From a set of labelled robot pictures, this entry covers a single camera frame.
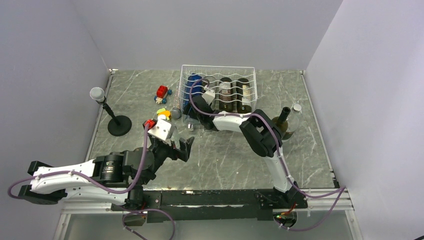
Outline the blue square water bottle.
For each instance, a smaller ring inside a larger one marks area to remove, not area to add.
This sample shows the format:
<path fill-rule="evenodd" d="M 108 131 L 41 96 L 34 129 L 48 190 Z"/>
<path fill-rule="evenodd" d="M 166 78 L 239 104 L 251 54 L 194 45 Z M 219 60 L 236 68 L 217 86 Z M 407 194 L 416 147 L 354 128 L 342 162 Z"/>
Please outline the blue square water bottle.
<path fill-rule="evenodd" d="M 192 73 L 187 78 L 187 83 L 184 87 L 183 92 L 183 122 L 187 125 L 189 131 L 194 131 L 196 124 L 198 123 L 195 111 L 190 104 L 190 96 L 193 98 L 197 96 L 202 91 L 202 83 L 197 80 L 202 79 L 202 77 L 198 74 Z"/>

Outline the dark green wine bottle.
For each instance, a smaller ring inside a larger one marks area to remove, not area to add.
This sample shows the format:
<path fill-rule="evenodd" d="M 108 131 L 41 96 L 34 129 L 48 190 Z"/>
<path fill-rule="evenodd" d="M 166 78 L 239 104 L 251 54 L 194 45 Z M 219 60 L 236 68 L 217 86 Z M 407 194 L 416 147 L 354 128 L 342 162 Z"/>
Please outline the dark green wine bottle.
<path fill-rule="evenodd" d="M 236 109 L 239 114 L 251 113 L 253 110 L 252 86 L 247 78 L 236 81 Z"/>
<path fill-rule="evenodd" d="M 234 111 L 233 81 L 229 77 L 223 77 L 218 83 L 219 109 L 226 112 Z"/>

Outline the clear glass wine bottle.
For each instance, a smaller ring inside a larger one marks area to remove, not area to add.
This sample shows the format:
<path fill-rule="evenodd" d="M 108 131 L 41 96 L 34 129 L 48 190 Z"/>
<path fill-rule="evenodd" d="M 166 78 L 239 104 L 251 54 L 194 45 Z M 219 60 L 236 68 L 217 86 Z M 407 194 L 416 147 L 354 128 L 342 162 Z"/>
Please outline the clear glass wine bottle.
<path fill-rule="evenodd" d="M 217 79 L 214 76 L 205 76 L 202 78 L 201 86 L 213 90 L 217 85 Z"/>

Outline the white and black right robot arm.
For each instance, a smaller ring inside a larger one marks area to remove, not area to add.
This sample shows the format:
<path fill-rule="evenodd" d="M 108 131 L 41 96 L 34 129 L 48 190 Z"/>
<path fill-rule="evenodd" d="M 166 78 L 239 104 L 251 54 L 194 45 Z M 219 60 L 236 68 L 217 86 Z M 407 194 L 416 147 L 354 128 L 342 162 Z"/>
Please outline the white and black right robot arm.
<path fill-rule="evenodd" d="M 252 113 L 240 114 L 213 111 L 204 97 L 189 98 L 198 120 L 204 128 L 212 131 L 231 131 L 243 134 L 253 152 L 265 161 L 273 181 L 276 202 L 288 208 L 295 202 L 295 180 L 290 174 L 283 155 L 281 136 L 283 133 L 260 109 Z"/>

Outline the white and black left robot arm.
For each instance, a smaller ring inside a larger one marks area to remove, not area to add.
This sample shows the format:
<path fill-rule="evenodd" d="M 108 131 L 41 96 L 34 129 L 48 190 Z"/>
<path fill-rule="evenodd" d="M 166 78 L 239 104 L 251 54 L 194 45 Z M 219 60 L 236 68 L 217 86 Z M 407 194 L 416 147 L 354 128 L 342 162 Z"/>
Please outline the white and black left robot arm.
<path fill-rule="evenodd" d="M 112 152 L 81 164 L 53 167 L 32 161 L 29 184 L 16 196 L 38 205 L 55 205 L 61 200 L 109 202 L 131 210 L 144 203 L 143 187 L 153 181 L 166 159 L 187 162 L 194 137 L 172 142 L 149 136 L 142 147 Z"/>

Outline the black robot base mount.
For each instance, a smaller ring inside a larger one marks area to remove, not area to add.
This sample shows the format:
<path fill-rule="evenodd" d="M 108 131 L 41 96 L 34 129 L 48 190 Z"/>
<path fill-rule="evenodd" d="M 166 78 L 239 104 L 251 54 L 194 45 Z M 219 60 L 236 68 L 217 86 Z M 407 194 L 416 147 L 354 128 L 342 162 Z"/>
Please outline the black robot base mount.
<path fill-rule="evenodd" d="M 224 190 L 144 190 L 131 193 L 124 205 L 111 205 L 113 212 L 152 209 L 147 213 L 148 223 L 168 220 L 160 211 L 175 221 L 256 219 L 271 221 L 274 215 L 290 209 L 306 209 L 306 197 L 292 189 L 282 193 L 268 189 Z"/>

